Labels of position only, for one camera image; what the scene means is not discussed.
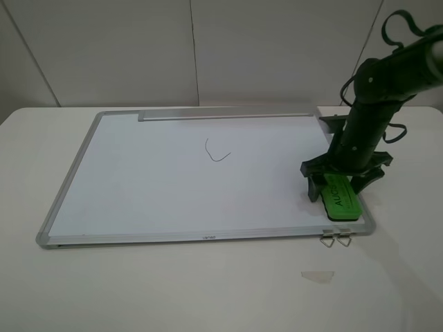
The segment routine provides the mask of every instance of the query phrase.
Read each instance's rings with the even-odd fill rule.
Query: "whiteboard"
[[[315,116],[283,107],[293,116],[262,116],[273,108],[243,118],[243,109],[251,110],[230,109],[233,118],[100,115],[47,241],[234,239],[366,224],[331,222],[321,200],[307,197],[300,165],[328,148]]]

